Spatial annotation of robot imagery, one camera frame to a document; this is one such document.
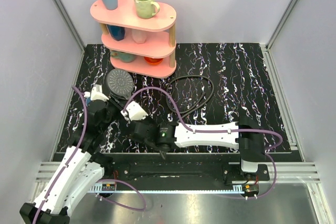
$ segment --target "pink shelf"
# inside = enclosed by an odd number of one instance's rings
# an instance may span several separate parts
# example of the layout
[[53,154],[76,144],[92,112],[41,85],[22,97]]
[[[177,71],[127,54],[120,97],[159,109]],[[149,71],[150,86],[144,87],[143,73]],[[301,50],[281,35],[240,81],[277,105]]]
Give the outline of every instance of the pink shelf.
[[118,59],[110,57],[111,63],[115,68],[121,68],[128,72],[144,74],[155,78],[166,78],[170,76],[176,69],[169,67],[169,57],[164,58],[162,63],[156,66],[146,63],[142,56],[137,56],[133,62],[124,63]]
[[101,41],[109,49],[151,58],[165,58],[172,54],[176,47],[176,45],[175,47],[169,46],[169,33],[165,31],[148,32],[147,40],[143,44],[137,44],[133,41],[130,30],[126,30],[123,40],[116,41],[110,34],[103,34]]
[[165,31],[176,21],[176,11],[168,4],[159,3],[160,11],[154,17],[142,19],[136,15],[134,0],[118,0],[118,8],[107,10],[102,0],[91,6],[92,17],[99,23],[143,31]]

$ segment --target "black hose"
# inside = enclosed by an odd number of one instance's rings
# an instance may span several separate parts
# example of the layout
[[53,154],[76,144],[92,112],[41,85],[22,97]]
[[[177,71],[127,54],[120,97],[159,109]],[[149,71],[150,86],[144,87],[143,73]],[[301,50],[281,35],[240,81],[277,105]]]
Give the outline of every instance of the black hose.
[[[194,105],[192,105],[189,109],[185,110],[185,111],[180,111],[180,114],[182,116],[182,118],[185,118],[186,116],[190,115],[191,113],[193,113],[194,111],[198,110],[199,108],[203,107],[210,99],[211,97],[213,96],[214,92],[215,92],[215,86],[214,86],[214,83],[212,82],[212,80],[210,80],[209,77],[206,77],[206,76],[200,76],[200,75],[191,75],[191,76],[180,76],[180,77],[177,77],[173,80],[171,80],[168,84],[167,84],[167,88],[166,88],[166,92],[169,93],[169,87],[171,86],[171,84],[175,81],[178,81],[178,80],[181,80],[181,79],[187,79],[187,78],[201,78],[201,79],[205,79],[207,80],[210,85],[211,85],[211,93],[210,95],[202,102],[201,100],[204,98],[205,96],[205,92],[202,92],[201,93],[201,96],[200,98],[197,100],[197,102],[194,103]],[[166,96],[166,103],[167,103],[167,106],[168,108],[173,112],[173,113],[176,113],[176,111],[174,110],[174,108],[170,105],[169,103],[169,99],[168,97]]]

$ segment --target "orange bowl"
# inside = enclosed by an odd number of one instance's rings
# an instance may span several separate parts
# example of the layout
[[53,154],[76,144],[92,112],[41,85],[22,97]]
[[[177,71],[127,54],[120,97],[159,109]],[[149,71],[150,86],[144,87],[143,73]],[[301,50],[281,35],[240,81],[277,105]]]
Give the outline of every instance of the orange bowl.
[[150,58],[150,57],[144,57],[145,61],[149,64],[149,65],[158,65],[163,61],[162,59],[154,59],[154,58]]

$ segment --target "reflective metal surface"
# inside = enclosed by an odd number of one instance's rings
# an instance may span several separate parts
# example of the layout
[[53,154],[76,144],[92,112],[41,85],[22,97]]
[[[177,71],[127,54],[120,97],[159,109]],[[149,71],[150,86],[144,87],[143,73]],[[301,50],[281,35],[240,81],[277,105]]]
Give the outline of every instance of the reflective metal surface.
[[[318,223],[305,185],[277,185],[258,200],[225,199],[220,195],[146,194],[146,212],[136,212],[86,195],[71,217],[71,224],[201,224],[201,223]],[[136,194],[111,199],[142,207]]]

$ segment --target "marble tabletop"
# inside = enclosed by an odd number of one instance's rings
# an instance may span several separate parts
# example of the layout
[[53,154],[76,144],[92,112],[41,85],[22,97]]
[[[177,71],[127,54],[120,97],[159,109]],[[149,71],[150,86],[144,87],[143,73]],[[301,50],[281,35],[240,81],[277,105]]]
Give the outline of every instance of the marble tabletop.
[[[172,78],[200,74],[209,77],[215,84],[215,93],[209,103],[185,118],[189,124],[222,124],[238,121],[240,115],[254,119],[266,130],[280,133],[284,143],[272,152],[290,152],[289,142],[280,111],[269,79],[259,44],[177,44],[177,67],[175,73],[166,79],[156,79],[131,74],[135,90],[156,86],[163,89]],[[89,91],[94,84],[102,84],[106,74],[113,69],[110,53],[103,45],[88,45],[77,79],[81,91]],[[172,96],[181,110],[185,110],[200,97],[211,91],[210,84],[199,79],[185,79],[176,82]],[[176,120],[177,116],[168,109],[165,97],[158,91],[148,90],[136,97],[136,102],[158,123]],[[57,152],[64,152],[74,131],[78,129],[79,118],[83,116],[82,104],[77,95],[71,99]],[[153,149],[128,139],[127,122],[113,122],[104,134],[100,145],[102,153],[150,153]],[[276,139],[264,137],[266,146]],[[225,153],[236,152],[218,146],[190,146],[178,148],[182,153]]]

